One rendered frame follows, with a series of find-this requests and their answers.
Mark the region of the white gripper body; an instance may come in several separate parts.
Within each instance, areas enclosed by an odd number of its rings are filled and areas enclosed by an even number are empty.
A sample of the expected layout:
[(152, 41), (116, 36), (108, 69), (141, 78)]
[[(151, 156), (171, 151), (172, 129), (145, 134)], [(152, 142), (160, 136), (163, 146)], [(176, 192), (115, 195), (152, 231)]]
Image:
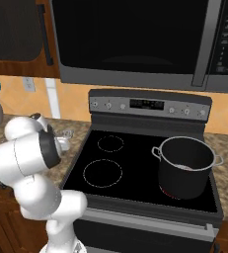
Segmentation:
[(70, 149), (70, 139), (74, 135), (74, 130), (71, 128), (67, 128), (64, 130), (58, 130), (55, 133), (55, 137), (57, 138), (62, 151), (68, 151)]

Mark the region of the black and silver microwave oven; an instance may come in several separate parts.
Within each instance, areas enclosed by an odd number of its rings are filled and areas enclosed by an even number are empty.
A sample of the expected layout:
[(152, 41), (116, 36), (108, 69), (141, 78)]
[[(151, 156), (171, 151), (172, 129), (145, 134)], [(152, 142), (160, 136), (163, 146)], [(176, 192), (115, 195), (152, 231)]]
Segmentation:
[(201, 87), (208, 0), (49, 0), (64, 83), (228, 93), (228, 0)]

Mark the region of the white wall socket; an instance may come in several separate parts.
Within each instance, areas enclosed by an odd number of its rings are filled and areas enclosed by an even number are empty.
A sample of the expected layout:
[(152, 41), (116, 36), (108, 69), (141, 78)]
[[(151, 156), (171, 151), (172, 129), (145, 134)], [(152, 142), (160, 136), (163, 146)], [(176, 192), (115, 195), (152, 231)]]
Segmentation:
[(34, 92), (36, 90), (35, 82), (33, 77), (24, 77), (23, 85), (27, 92)]

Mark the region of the brown wooden cupboard door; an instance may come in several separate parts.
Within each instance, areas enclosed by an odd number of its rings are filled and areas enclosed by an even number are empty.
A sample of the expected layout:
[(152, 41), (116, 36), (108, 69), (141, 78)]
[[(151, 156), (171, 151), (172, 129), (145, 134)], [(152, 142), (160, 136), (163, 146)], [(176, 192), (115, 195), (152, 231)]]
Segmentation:
[[(38, 4), (45, 8), (51, 66), (46, 64)], [(0, 0), (0, 75), (59, 77), (49, 0)]]

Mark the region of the black cooking pot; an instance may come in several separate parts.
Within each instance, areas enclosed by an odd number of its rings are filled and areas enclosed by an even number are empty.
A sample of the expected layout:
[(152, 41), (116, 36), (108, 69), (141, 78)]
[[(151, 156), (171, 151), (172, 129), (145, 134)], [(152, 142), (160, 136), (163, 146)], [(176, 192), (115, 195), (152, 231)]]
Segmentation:
[(159, 147), (153, 146), (151, 152), (159, 159), (159, 186), (180, 200), (199, 197), (212, 168), (224, 163), (205, 142), (189, 136), (169, 137)]

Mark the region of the black and silver stove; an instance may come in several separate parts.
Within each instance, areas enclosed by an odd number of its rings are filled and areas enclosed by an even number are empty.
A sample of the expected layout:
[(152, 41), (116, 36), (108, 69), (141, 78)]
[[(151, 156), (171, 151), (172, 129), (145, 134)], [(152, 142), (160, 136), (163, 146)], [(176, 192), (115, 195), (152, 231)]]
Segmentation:
[[(125, 110), (120, 104), (126, 104)], [(212, 171), (203, 193), (172, 198), (158, 183), (159, 159), (152, 155), (167, 138), (204, 142), (212, 101), (182, 93), (94, 89), (89, 93), (92, 125), (65, 175), (62, 190), (83, 192), (87, 209), (121, 212), (220, 228), (223, 211)], [(185, 115), (184, 109), (190, 109)], [(205, 110), (205, 116), (199, 111)], [(218, 253), (212, 242), (84, 220), (74, 223), (88, 253)]]

